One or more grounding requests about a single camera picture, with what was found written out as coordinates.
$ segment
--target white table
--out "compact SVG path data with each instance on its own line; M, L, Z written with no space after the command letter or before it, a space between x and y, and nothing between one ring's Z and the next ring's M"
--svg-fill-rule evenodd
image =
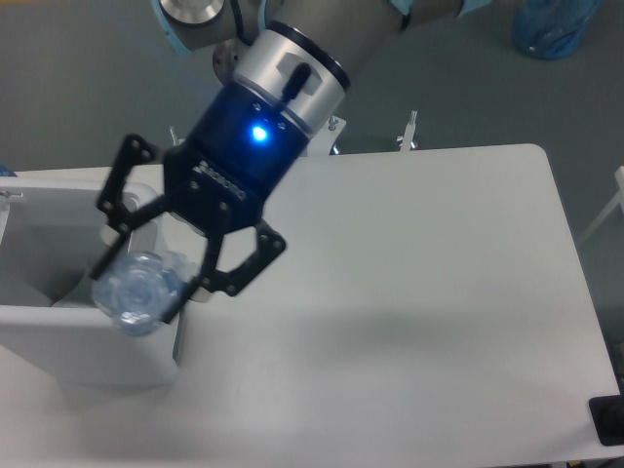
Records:
M134 180L160 189L159 171ZM189 307L171 388L60 385L0 349L0 464L468 468L624 454L591 422L587 401L617 386L539 148L302 159L266 217L289 250L238 298ZM171 218L165 236L199 256ZM242 257L244 237L225 248Z

